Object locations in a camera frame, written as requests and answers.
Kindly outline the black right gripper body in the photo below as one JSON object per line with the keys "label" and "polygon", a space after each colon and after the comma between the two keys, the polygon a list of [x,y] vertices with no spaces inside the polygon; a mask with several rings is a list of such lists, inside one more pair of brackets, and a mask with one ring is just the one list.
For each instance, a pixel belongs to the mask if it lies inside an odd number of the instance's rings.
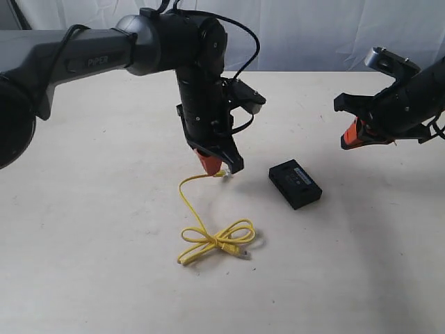
{"label": "black right gripper body", "polygon": [[444,112],[444,63],[436,62],[407,81],[399,81],[377,95],[340,94],[334,110],[351,113],[371,129],[394,141],[432,139],[423,122]]}

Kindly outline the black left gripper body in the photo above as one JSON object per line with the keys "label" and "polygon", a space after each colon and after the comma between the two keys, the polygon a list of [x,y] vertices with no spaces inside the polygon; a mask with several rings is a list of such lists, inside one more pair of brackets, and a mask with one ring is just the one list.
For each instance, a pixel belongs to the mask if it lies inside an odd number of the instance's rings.
{"label": "black left gripper body", "polygon": [[228,98],[220,74],[199,67],[175,70],[181,104],[177,106],[187,144],[217,157],[232,174],[243,170],[243,158],[233,136]]}

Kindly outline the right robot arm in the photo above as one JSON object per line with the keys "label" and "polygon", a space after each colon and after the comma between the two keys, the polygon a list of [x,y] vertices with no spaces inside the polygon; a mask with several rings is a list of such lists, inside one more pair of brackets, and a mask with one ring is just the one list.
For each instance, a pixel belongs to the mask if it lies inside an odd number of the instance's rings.
{"label": "right robot arm", "polygon": [[444,137],[437,126],[444,112],[444,60],[421,70],[406,58],[380,53],[369,59],[368,66],[395,82],[374,96],[342,93],[334,99],[335,111],[355,116],[341,136],[342,149]]}

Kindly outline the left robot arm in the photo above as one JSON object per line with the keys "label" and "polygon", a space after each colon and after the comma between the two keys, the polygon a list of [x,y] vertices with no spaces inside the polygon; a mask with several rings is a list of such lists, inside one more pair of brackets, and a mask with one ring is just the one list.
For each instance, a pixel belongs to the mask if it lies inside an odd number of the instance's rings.
{"label": "left robot arm", "polygon": [[188,144],[239,172],[244,163],[221,76],[226,46],[227,33],[215,18],[149,8],[123,17],[112,29],[76,24],[66,31],[2,31],[1,166],[24,153],[37,120],[49,119],[58,85],[111,70],[135,76],[174,70]]}

